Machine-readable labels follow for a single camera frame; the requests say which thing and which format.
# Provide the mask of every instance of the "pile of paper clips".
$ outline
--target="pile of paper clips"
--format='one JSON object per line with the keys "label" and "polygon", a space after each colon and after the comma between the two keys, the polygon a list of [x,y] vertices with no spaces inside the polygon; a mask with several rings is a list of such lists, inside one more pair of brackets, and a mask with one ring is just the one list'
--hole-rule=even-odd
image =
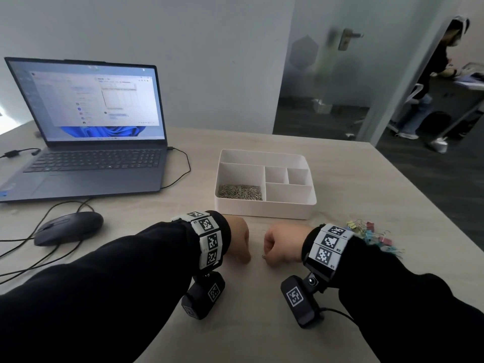
{"label": "pile of paper clips", "polygon": [[364,222],[361,219],[349,221],[346,224],[346,229],[351,230],[356,236],[364,239],[366,244],[376,244],[382,251],[402,258],[401,254],[405,250],[398,249],[393,245],[393,241],[387,237],[387,233],[390,233],[390,231],[385,230],[383,233],[375,232],[375,223]]}

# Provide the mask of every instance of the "laptop keyboard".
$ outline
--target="laptop keyboard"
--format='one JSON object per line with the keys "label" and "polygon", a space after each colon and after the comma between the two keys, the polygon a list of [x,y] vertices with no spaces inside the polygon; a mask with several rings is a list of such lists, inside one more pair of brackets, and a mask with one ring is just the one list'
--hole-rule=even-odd
{"label": "laptop keyboard", "polygon": [[157,167],[161,150],[92,150],[41,154],[24,172]]}

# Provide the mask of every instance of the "empty compartment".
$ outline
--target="empty compartment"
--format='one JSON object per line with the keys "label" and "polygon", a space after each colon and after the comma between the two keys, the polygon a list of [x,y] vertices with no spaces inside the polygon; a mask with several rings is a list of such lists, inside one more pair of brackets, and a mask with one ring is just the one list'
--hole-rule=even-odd
{"label": "empty compartment", "polygon": [[290,184],[312,186],[308,169],[288,168],[287,176]]}
{"label": "empty compartment", "polygon": [[215,195],[217,197],[220,197],[220,185],[258,186],[260,187],[260,191],[262,192],[262,201],[266,201],[265,184],[265,173],[263,166],[220,163],[218,167]]}
{"label": "empty compartment", "polygon": [[312,186],[281,183],[266,183],[267,201],[293,204],[316,204],[316,194]]}
{"label": "empty compartment", "polygon": [[309,168],[302,155],[251,152],[249,150],[223,149],[220,153],[221,163],[268,165],[272,167]]}
{"label": "empty compartment", "polygon": [[266,168],[266,182],[272,183],[289,183],[287,177],[287,169],[281,167],[265,167]]}

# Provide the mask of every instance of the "blue jeans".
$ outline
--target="blue jeans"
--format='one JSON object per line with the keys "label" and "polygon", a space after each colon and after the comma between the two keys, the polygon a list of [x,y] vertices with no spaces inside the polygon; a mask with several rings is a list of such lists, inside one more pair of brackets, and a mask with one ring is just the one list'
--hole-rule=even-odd
{"label": "blue jeans", "polygon": [[399,132],[405,134],[415,134],[424,119],[432,113],[432,97],[426,94],[420,99],[418,104],[414,104],[412,109],[402,118],[401,129]]}

